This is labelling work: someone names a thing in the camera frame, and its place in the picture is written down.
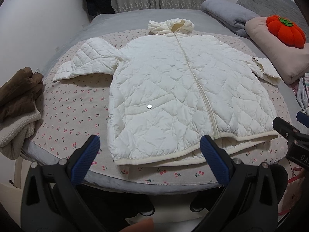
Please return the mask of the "person's left hand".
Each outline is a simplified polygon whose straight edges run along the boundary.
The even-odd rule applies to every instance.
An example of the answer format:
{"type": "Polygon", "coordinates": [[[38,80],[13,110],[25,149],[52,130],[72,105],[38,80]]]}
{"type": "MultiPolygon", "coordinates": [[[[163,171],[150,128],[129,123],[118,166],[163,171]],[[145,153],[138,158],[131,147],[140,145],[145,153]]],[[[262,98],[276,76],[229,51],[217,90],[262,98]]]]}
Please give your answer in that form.
{"type": "Polygon", "coordinates": [[[152,219],[145,219],[122,229],[120,232],[154,232],[154,226],[155,224],[152,219]]]}

